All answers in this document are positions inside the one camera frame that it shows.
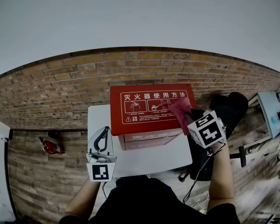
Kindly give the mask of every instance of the floor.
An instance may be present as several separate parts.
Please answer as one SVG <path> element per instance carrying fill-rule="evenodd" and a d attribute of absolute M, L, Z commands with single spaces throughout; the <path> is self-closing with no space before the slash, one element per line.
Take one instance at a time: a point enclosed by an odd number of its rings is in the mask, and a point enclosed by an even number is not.
<path fill-rule="evenodd" d="M 260 138 L 267 132 L 263 116 L 254 108 L 236 127 L 228 140 L 230 152 L 236 153 L 238 146 Z M 14 132 L 8 146 L 8 170 L 12 197 L 21 218 L 29 218 L 44 224 L 58 223 L 67 202 L 74 196 L 88 176 L 85 151 L 87 132 L 62 133 L 66 148 L 63 155 L 48 155 L 41 148 L 38 137 L 46 133 Z M 280 162 L 274 159 L 278 152 L 263 156 L 256 153 L 247 156 L 247 166 L 240 167 L 239 160 L 231 160 L 234 183 L 235 205 L 241 223 L 266 223 L 264 211 L 280 211 Z M 179 182 L 180 170 L 151 174 L 169 185 L 182 200 L 193 180 Z M 199 197 L 208 190 L 210 182 L 197 182 L 187 205 L 194 207 Z M 115 187 L 114 182 L 105 186 L 108 196 Z M 93 215 L 104 203 L 100 189 Z"/>

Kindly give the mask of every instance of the black shirt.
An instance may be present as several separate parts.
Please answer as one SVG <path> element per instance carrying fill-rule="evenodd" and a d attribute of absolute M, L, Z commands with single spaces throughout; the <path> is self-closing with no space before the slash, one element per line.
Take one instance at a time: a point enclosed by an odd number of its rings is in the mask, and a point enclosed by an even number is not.
<path fill-rule="evenodd" d="M 207 214 L 183 204 L 172 189 L 160 180 L 151 178 L 124 184 L 113 189 L 96 216 L 89 220 L 96 222 L 151 222 L 182 221 L 185 223 L 229 223 L 239 224 L 233 204 L 221 204 Z M 83 223 L 75 216 L 63 217 L 59 224 Z"/>

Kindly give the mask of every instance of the black chair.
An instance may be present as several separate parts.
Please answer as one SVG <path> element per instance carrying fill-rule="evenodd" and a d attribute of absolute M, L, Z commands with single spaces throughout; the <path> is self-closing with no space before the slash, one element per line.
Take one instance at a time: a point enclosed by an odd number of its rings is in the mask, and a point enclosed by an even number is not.
<path fill-rule="evenodd" d="M 234 128 L 246 114 L 248 109 L 248 100 L 244 95 L 238 92 L 232 92 L 229 94 L 229 96 L 216 95 L 211 99 L 210 109 L 216 111 L 217 116 L 222 120 L 226 127 L 226 139 L 228 139 Z M 204 111 L 202 110 L 193 109 L 192 119 L 198 120 L 202 117 L 203 112 Z M 185 176 L 179 178 L 181 182 L 185 181 L 188 175 L 190 175 L 191 179 L 196 179 L 197 173 L 208 159 L 207 149 L 196 144 L 195 141 L 192 140 L 191 135 L 188 135 L 188 142 L 193 162 L 191 165 L 189 165 L 189 169 Z M 246 165 L 244 147 L 241 146 L 238 148 L 238 150 L 239 153 L 231 154 L 230 158 L 240 158 L 241 166 L 244 167 Z M 209 181 L 211 179 L 212 170 L 213 159 L 210 159 L 204 169 L 200 172 L 197 180 Z"/>

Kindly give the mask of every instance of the red cloth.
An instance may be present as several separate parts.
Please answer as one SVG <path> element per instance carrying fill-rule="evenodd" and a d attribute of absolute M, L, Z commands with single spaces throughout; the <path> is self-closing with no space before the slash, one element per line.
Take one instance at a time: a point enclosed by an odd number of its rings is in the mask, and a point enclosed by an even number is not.
<path fill-rule="evenodd" d="M 180 97 L 174 103 L 169 103 L 170 111 L 177 117 L 178 122 L 182 127 L 184 135 L 188 135 L 188 121 L 186 119 L 186 113 L 192 116 L 192 106 L 188 97 Z"/>

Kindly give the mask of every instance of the desk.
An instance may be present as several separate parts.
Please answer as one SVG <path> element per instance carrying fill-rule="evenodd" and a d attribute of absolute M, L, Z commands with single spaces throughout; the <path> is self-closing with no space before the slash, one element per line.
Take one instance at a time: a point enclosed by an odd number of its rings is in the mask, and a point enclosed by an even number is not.
<path fill-rule="evenodd" d="M 280 111 L 280 102 L 277 100 L 276 92 L 259 92 L 257 96 L 249 101 L 249 105 L 256 100 L 259 101 L 260 107 L 265 116 L 269 135 L 253 143 L 246 144 L 245 148 L 273 139 L 280 133 L 280 120 L 277 115 L 277 112 Z"/>
<path fill-rule="evenodd" d="M 88 140 L 104 126 L 111 129 L 110 105 L 88 108 Z M 112 136 L 113 152 L 117 157 L 113 177 L 126 177 L 162 172 L 192 163 L 188 139 L 183 134 L 170 143 L 136 150 L 123 151 L 118 136 Z"/>

